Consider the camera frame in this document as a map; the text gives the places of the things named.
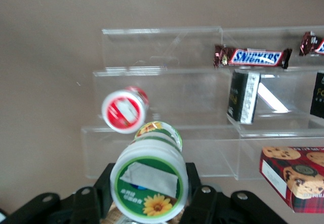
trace snickers wrapper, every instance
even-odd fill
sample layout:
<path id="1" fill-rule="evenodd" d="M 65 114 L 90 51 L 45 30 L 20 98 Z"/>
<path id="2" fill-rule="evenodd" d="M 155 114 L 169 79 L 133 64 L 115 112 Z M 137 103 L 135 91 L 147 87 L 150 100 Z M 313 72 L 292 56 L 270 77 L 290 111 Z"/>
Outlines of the snickers wrapper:
<path id="1" fill-rule="evenodd" d="M 299 55 L 306 56 L 307 54 L 324 55 L 324 39 L 315 36 L 312 32 L 305 32 L 300 44 Z"/>
<path id="2" fill-rule="evenodd" d="M 216 44 L 214 66 L 281 66 L 286 69 L 288 68 L 288 61 L 291 53 L 292 49 L 285 49 L 284 51 L 268 51 L 238 49 Z"/>

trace clear acrylic display stand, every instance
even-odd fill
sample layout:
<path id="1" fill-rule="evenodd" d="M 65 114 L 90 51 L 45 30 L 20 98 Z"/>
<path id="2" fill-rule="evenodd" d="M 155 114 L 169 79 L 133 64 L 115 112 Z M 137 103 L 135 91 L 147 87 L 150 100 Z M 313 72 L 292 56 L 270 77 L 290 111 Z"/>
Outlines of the clear acrylic display stand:
<path id="1" fill-rule="evenodd" d="M 262 178 L 263 146 L 324 146 L 324 119 L 309 114 L 322 57 L 299 57 L 305 31 L 324 35 L 324 26 L 221 29 L 220 27 L 103 30 L 107 66 L 94 72 L 98 117 L 82 128 L 87 176 L 97 178 L 117 160 L 134 135 L 105 125 L 101 104 L 129 85 L 150 100 L 146 122 L 162 120 L 183 138 L 186 162 L 200 176 Z M 250 68 L 261 73 L 253 124 L 237 124 L 226 114 L 231 74 L 236 67 L 213 67 L 214 44 L 240 48 L 293 48 L 289 68 Z"/>

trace beige wall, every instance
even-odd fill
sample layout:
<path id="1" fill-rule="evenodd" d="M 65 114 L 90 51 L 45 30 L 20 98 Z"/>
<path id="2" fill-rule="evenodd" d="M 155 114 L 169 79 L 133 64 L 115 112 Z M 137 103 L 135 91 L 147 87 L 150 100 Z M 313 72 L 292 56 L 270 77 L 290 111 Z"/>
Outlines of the beige wall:
<path id="1" fill-rule="evenodd" d="M 84 177 L 80 128 L 94 116 L 91 76 L 103 66 L 102 28 L 323 25 L 323 4 L 324 0 L 0 0 L 0 208 L 14 211 L 46 191 L 64 198 L 93 182 Z M 261 194 L 262 187 L 268 187 L 264 182 L 251 185 Z M 228 193 L 236 186 L 240 185 L 235 181 L 232 189 L 224 184 Z M 268 201 L 286 219 L 310 219 L 292 215 L 275 194 Z M 319 223 L 319 217 L 311 219 Z"/>

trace white plastic container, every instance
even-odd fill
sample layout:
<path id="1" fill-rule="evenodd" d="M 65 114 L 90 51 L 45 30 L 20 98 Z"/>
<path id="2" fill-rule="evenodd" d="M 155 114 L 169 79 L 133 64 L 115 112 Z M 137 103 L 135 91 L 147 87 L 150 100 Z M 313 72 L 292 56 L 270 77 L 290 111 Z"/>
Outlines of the white plastic container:
<path id="1" fill-rule="evenodd" d="M 135 138 L 120 154 L 110 175 L 110 188 L 125 216 L 154 224 L 172 219 L 184 208 L 188 176 L 176 141 L 146 134 L 148 138 L 145 134 Z"/>
<path id="2" fill-rule="evenodd" d="M 102 103 L 101 113 L 110 128 L 129 134 L 144 124 L 148 106 L 146 93 L 139 87 L 129 86 L 109 94 Z"/>
<path id="3" fill-rule="evenodd" d="M 135 134 L 135 141 L 142 139 L 166 140 L 182 151 L 182 139 L 179 132 L 162 121 L 152 121 L 142 126 Z"/>

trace cookie box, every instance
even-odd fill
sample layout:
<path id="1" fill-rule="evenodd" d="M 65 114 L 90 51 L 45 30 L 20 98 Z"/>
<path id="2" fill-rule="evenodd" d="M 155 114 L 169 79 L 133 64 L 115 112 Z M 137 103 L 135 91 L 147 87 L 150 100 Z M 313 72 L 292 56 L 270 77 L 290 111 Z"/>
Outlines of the cookie box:
<path id="1" fill-rule="evenodd" d="M 260 172 L 295 212 L 324 213 L 324 147 L 263 147 Z"/>

